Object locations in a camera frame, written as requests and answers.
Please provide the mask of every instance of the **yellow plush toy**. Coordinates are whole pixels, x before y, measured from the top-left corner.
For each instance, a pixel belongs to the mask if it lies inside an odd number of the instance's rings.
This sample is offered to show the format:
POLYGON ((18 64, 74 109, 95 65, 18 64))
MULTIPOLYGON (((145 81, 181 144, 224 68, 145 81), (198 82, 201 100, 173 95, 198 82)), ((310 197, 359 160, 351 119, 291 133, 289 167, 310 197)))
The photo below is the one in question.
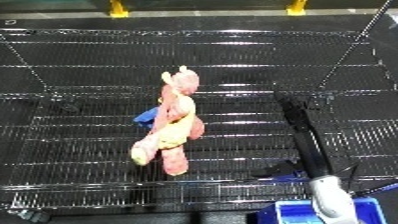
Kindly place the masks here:
POLYGON ((165 85, 153 128, 143 140, 133 145, 130 154, 136 164, 143 166, 160 149, 165 172, 176 176, 188 170, 183 144, 188 138, 197 139, 204 133, 204 124, 196 117, 196 105, 190 97, 199 86, 199 77, 181 66, 173 76, 163 73, 162 80, 165 85))

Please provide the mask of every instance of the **blue container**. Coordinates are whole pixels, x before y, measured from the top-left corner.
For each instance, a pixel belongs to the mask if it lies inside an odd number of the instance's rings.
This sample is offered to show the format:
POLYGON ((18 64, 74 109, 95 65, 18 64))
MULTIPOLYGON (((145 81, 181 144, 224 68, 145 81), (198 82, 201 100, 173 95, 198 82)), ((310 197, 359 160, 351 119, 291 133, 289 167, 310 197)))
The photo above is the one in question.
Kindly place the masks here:
MULTIPOLYGON (((366 224, 387 224, 378 201, 354 199, 358 218, 366 224)), ((278 201, 257 213, 258 224, 324 224, 316 215, 311 201, 278 201)))

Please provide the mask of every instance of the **stuffed animal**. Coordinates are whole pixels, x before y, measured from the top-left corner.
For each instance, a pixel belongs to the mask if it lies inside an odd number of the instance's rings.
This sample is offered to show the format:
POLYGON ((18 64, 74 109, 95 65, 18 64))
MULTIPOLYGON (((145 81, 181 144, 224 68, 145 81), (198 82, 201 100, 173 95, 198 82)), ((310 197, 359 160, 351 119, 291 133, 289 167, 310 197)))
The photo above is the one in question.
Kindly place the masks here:
POLYGON ((136 142, 130 155, 137 165, 147 165, 161 150, 163 169, 172 176, 188 170, 188 160, 183 144, 203 135, 204 123, 196 116, 196 105, 190 97, 199 86, 199 76, 186 66, 181 66, 175 75, 162 74, 160 106, 144 112, 134 119, 151 131, 136 142))

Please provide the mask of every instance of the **metal rod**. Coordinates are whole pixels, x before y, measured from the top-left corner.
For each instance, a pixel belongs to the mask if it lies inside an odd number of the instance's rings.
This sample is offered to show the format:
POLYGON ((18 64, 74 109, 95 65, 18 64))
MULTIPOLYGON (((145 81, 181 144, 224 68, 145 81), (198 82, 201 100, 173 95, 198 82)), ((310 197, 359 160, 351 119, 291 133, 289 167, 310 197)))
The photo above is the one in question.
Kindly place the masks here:
POLYGON ((33 67, 31 65, 29 65, 25 59, 22 57, 22 55, 20 53, 18 53, 18 51, 9 43, 9 41, 5 38, 5 36, 3 34, 0 34, 0 40, 4 41, 4 44, 6 45, 6 47, 17 57, 17 59, 24 65, 26 66, 26 68, 29 69, 30 74, 35 77, 42 85, 44 88, 44 92, 48 92, 49 88, 48 88, 48 84, 40 77, 39 74, 37 74, 37 72, 33 69, 33 67))
POLYGON ((330 78, 336 74, 339 66, 350 56, 350 54, 355 50, 358 46, 358 41, 361 38, 368 36, 369 32, 373 29, 373 27, 377 24, 377 22, 381 19, 381 17, 387 12, 390 8, 391 3, 394 0, 387 0, 383 6, 377 11, 377 13, 373 16, 372 20, 365 26, 365 28, 361 31, 361 33, 355 38, 355 41, 351 46, 347 49, 347 51, 343 54, 343 56, 337 61, 337 63, 333 66, 333 68, 329 71, 329 73, 323 78, 323 80, 318 85, 319 89, 324 89, 326 84, 330 80, 330 78))

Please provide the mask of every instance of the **wire rack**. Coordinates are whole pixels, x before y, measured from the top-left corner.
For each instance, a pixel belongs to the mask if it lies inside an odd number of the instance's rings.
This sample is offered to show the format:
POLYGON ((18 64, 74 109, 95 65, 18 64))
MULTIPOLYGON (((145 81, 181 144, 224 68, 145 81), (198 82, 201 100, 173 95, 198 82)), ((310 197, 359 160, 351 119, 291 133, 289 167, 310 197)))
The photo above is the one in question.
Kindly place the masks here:
POLYGON ((313 97, 311 118, 334 167, 359 163, 361 190, 398 177, 398 95, 369 39, 356 32, 0 30, 0 192, 7 209, 258 209, 309 197, 307 180, 250 171, 297 160, 273 99, 313 97), (326 88, 318 88, 347 48, 326 88), (133 164, 164 71, 187 65, 205 135, 186 146, 187 174, 133 164), (65 109, 66 105, 75 108, 65 109))

